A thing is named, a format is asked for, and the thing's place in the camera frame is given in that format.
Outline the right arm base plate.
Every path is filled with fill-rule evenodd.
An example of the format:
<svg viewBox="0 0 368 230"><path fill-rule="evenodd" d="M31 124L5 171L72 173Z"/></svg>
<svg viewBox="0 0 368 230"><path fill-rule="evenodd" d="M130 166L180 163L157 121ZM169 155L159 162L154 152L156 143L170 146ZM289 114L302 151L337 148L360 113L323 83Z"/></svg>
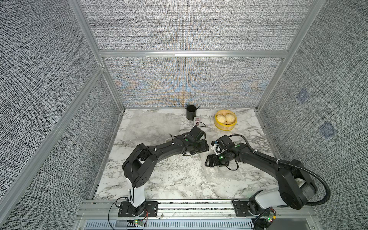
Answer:
<svg viewBox="0 0 368 230"><path fill-rule="evenodd" d="M249 208L249 200L238 200L234 199L232 201L234 211L237 217L257 217L251 212Z"/></svg>

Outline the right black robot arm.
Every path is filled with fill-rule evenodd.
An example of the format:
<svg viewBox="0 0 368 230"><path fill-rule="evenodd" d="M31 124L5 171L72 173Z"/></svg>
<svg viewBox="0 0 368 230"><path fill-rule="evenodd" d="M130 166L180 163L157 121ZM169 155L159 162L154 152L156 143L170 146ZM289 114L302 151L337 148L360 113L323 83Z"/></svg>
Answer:
<svg viewBox="0 0 368 230"><path fill-rule="evenodd" d="M206 159L206 167L229 166L231 161L246 163L271 175L278 186L269 190L256 192L248 201L248 209L253 215L274 206L286 206L300 210L304 206L318 206L329 200L331 192L325 186L326 197L312 202L311 199L318 189L314 178L325 185L324 180L316 173L308 170L297 160L291 162L268 156L254 149L245 136L243 142L234 143L232 135L224 135L213 141L211 146L214 154Z"/></svg>

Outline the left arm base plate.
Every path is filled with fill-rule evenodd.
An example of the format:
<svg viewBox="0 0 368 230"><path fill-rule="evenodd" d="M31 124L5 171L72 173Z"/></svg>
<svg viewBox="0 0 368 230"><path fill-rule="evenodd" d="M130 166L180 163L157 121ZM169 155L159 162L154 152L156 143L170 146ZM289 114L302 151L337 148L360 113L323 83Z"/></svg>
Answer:
<svg viewBox="0 0 368 230"><path fill-rule="evenodd" d="M159 203L157 201L145 201L139 207L135 208L130 202L121 202L119 206L118 217L157 217L158 205Z"/></svg>

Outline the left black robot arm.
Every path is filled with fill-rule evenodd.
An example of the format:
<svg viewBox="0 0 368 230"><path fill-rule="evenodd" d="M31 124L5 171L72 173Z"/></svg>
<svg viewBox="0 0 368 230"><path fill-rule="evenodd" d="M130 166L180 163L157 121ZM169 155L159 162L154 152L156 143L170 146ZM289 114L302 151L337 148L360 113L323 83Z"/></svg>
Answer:
<svg viewBox="0 0 368 230"><path fill-rule="evenodd" d="M176 155L192 156L208 151L206 138L206 133L195 126L187 133L171 135L163 144L137 145L122 165L124 176L130 183L130 205L138 208L145 203L144 185L150 179L157 163Z"/></svg>

